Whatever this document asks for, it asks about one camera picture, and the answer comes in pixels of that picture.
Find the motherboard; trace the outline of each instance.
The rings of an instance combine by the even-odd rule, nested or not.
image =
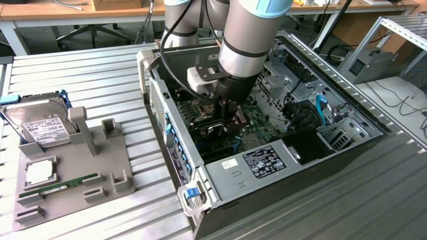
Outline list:
[[[239,132],[213,139],[206,137],[209,128],[205,126],[205,124],[209,126],[221,124],[220,118],[214,118],[213,105],[202,105],[200,99],[193,99],[177,102],[176,106],[205,163],[264,145],[279,134],[268,121],[269,116],[263,114],[251,97],[243,105],[243,112],[249,119],[248,124]]]

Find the wooden desk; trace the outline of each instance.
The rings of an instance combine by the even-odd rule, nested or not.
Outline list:
[[[81,3],[92,0],[66,0],[66,3]],[[323,40],[332,22],[336,19],[340,8],[345,0],[340,0],[340,4],[332,4],[327,7],[327,14],[331,14],[315,46]],[[415,8],[412,0],[404,0],[407,12]],[[16,32],[16,28],[25,27],[45,27],[45,26],[64,26],[64,25],[86,25],[86,24],[110,24],[110,23],[130,23],[142,22],[148,14],[148,4],[142,4],[138,9],[106,10],[94,11],[89,4],[81,6],[82,11],[62,7],[52,2],[52,0],[29,0],[26,4],[5,4],[0,13],[2,21],[0,21],[0,29],[10,44],[10,47],[17,56],[28,55],[25,43]],[[315,15],[323,14],[324,6],[299,6],[293,3],[287,15]],[[364,12],[392,12],[393,5],[371,6],[363,0],[352,0],[352,3],[345,13],[364,13]],[[165,6],[162,1],[154,1],[152,21],[164,20]]]
[[[2,11],[2,6],[4,6],[5,4],[4,3],[0,3],[0,13],[1,13],[1,11]]]
[[[89,2],[89,4],[80,6],[82,11],[78,11],[57,5],[52,0],[28,0],[26,4],[5,4],[1,11],[1,18],[4,20],[48,20],[132,17],[145,16],[149,10],[148,3],[144,3],[142,7],[136,9],[94,11],[92,0],[64,0],[64,2],[70,4]],[[153,15],[165,15],[165,6],[161,0],[154,1]]]

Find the office chair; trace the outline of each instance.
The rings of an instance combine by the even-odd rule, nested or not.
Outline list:
[[[297,31],[300,29],[301,26],[301,22],[304,21],[304,16],[299,15],[297,18],[293,15],[285,15],[284,19],[291,22],[295,23],[295,30]]]
[[[109,30],[108,28],[102,27],[104,25],[106,25],[106,24],[89,24],[89,25],[86,25],[84,27],[80,27],[78,25],[73,25],[73,31],[56,38],[57,47],[60,49],[66,49],[68,46],[66,46],[66,43],[62,42],[64,40],[72,38],[73,36],[76,36],[76,35],[78,35],[81,33],[90,32],[92,48],[94,49],[96,48],[94,37],[97,36],[97,34],[96,34],[97,31],[101,31],[101,32],[104,32],[104,33],[106,33],[109,35],[113,35],[113,36],[124,39],[125,40],[125,44],[129,45],[130,44],[130,38],[126,35],[124,35],[122,33],[116,32],[116,31]],[[112,29],[114,29],[114,30],[120,29],[117,27],[116,23],[112,24]]]

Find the metal rack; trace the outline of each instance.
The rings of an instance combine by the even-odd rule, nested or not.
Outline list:
[[[413,45],[416,45],[423,52],[417,55],[413,61],[407,66],[404,73],[413,67],[417,61],[423,58],[427,53],[427,16],[424,15],[407,15],[407,16],[380,16],[373,23],[372,28],[367,32],[361,43],[359,44],[353,54],[348,57],[348,60],[339,66],[339,72],[344,73],[349,70],[351,66],[353,65],[359,53],[369,44],[369,41],[379,31],[380,27],[385,27],[389,31],[408,40]],[[377,47],[381,47],[387,42],[389,36],[377,44]]]

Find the white cable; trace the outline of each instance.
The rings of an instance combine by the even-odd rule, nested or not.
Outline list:
[[[66,3],[62,3],[57,0],[52,0],[53,3],[56,3],[57,5],[61,5],[62,7],[66,7],[66,8],[70,8],[70,9],[76,9],[76,10],[80,10],[82,11],[82,8],[78,7],[78,5],[88,5],[89,3],[88,2],[81,2],[81,3],[77,3],[77,4],[66,4]]]
[[[331,57],[337,58],[340,61],[344,60],[344,57],[341,57],[341,56],[331,55]]]

